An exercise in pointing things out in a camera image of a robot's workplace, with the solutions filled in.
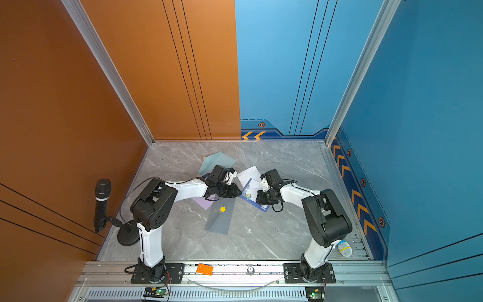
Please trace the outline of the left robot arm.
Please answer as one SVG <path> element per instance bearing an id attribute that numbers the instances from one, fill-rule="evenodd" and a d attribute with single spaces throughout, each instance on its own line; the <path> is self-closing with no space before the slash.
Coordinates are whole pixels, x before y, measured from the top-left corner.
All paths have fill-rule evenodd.
<path id="1" fill-rule="evenodd" d="M 241 195 L 233 182 L 237 172 L 233 168 L 216 165 L 212 172 L 188 181 L 170 182 L 159 178 L 148 185 L 132 203 L 130 211 L 140 238 L 140 256 L 132 283 L 163 283 L 167 281 L 166 258 L 162 250 L 162 226 L 167 221 L 174 203 L 191 198 L 236 198 Z"/>

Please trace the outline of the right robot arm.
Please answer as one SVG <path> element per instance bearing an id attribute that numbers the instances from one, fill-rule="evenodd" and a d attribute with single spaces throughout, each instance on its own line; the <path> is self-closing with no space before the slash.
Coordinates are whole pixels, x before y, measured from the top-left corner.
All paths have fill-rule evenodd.
<path id="1" fill-rule="evenodd" d="M 303 279 L 307 283 L 335 283 L 335 272 L 328 258 L 338 243 L 352 232 L 352 222 L 344 207 L 331 189 L 311 190 L 298 186 L 294 181 L 283 179 L 273 169 L 261 175 L 262 188 L 257 191 L 256 203 L 262 206 L 286 203 L 304 210 L 309 232 L 309 247 L 302 254 L 296 274 L 288 270 L 288 283 Z"/>

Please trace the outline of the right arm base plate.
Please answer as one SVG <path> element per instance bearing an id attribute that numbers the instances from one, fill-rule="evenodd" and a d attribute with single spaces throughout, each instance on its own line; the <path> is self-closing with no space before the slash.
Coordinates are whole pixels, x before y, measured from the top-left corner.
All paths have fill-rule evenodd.
<path id="1" fill-rule="evenodd" d="M 301 262 L 288 262 L 283 264 L 284 279 L 286 283 L 336 283 L 335 272 L 331 263 L 326 262 L 319 268 L 311 268 Z"/>

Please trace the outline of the grey envelope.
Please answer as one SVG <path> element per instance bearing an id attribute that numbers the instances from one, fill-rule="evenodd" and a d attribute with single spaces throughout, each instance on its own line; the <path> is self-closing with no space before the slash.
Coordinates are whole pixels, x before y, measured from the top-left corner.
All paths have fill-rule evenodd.
<path id="1" fill-rule="evenodd" d="M 235 208 L 235 198 L 222 198 L 211 205 L 205 230 L 208 232 L 227 235 L 229 233 L 231 219 Z M 226 211 L 221 212 L 220 208 L 225 207 Z"/>

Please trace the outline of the blue floral letter paper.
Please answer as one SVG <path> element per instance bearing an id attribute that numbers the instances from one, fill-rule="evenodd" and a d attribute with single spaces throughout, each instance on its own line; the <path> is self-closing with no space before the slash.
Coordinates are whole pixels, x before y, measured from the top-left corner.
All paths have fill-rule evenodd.
<path id="1" fill-rule="evenodd" d="M 260 190 L 262 190 L 262 185 L 260 182 L 255 179 L 250 179 L 248 183 L 246 183 L 244 189 L 241 191 L 241 198 L 266 213 L 269 209 L 269 206 L 259 205 L 256 202 L 258 191 Z"/>

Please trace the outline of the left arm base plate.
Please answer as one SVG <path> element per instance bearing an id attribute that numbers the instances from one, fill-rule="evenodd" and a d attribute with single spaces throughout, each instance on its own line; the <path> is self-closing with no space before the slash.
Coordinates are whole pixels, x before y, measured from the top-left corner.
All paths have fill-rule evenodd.
<path id="1" fill-rule="evenodd" d="M 150 268 L 138 263 L 132 274 L 132 284 L 181 284 L 184 275 L 185 264 L 160 262 Z"/>

